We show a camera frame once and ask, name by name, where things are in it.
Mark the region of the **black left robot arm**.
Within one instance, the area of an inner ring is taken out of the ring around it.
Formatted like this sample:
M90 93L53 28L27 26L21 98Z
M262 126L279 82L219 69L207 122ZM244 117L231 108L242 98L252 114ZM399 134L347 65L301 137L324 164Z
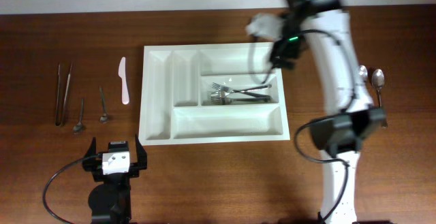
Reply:
M92 223L129 223L131 220L130 180L147 168L147 153L135 137L137 161L130 161L127 141L108 143L106 152L96 151L93 138L84 155L82 168L98 185L90 192L88 205Z

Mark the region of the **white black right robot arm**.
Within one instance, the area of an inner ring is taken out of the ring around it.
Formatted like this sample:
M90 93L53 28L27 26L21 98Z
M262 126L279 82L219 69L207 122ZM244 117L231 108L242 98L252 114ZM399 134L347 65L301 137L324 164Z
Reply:
M282 70L310 47L325 116L306 124L323 167L319 223L355 223L356 166L364 140L385 119L374 105L341 0L287 0L281 15L247 26L265 42L145 46L139 139L144 145L296 140Z

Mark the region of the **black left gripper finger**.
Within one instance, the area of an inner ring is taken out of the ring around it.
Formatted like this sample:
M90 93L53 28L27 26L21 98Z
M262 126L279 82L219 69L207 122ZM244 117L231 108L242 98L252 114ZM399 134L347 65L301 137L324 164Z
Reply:
M147 164L147 152L145 151L143 145L140 143L139 137L135 135L136 141L136 155L137 155L137 163L138 165L146 165Z
M93 137L91 140L91 144L87 150L87 152L85 153L85 158L86 159L94 159L97 156L96 153L96 137Z

